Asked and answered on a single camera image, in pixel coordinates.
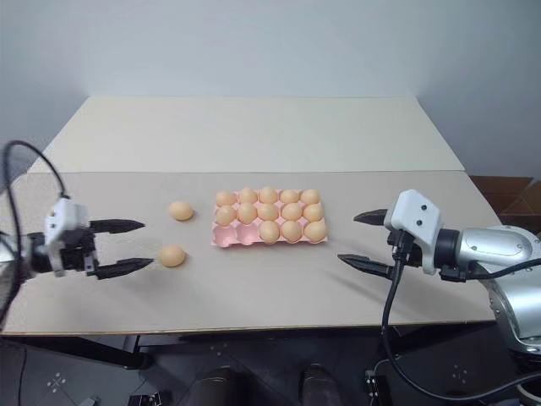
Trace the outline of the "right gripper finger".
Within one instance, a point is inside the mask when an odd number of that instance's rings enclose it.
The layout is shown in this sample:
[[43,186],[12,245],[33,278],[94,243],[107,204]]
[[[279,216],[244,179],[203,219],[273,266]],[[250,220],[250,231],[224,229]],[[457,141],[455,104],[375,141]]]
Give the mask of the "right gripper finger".
[[355,222],[361,222],[364,224],[383,227],[385,225],[385,217],[387,215],[386,209],[377,209],[373,211],[365,211],[353,218]]
[[389,266],[362,255],[339,254],[338,259],[351,266],[352,268],[375,275],[378,277],[393,277],[395,273],[394,266]]

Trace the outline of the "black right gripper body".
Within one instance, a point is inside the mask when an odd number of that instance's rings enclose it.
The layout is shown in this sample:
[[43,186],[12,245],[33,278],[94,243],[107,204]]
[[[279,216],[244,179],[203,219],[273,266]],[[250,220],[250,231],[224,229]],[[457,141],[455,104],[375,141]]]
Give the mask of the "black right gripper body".
[[415,238],[407,231],[391,231],[387,244],[392,248],[392,258],[401,260],[405,266],[420,267],[423,254],[421,248],[415,243]]

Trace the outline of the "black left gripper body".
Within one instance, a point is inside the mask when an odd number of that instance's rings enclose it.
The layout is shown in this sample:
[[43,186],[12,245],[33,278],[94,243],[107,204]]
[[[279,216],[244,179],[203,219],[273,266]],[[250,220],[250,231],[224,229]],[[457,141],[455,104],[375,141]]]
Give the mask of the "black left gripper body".
[[60,257],[64,270],[94,276],[98,269],[95,234],[92,228],[76,228],[61,235]]

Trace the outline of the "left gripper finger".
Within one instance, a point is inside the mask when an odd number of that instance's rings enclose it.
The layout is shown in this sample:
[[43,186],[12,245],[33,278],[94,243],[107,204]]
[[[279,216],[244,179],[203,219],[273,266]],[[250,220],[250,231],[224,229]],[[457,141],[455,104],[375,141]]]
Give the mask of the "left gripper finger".
[[128,233],[145,225],[142,222],[127,219],[93,220],[89,223],[92,233]]
[[98,266],[94,271],[88,271],[86,275],[96,277],[98,280],[122,277],[138,271],[152,262],[153,260],[148,258],[130,258],[117,261],[112,265]]

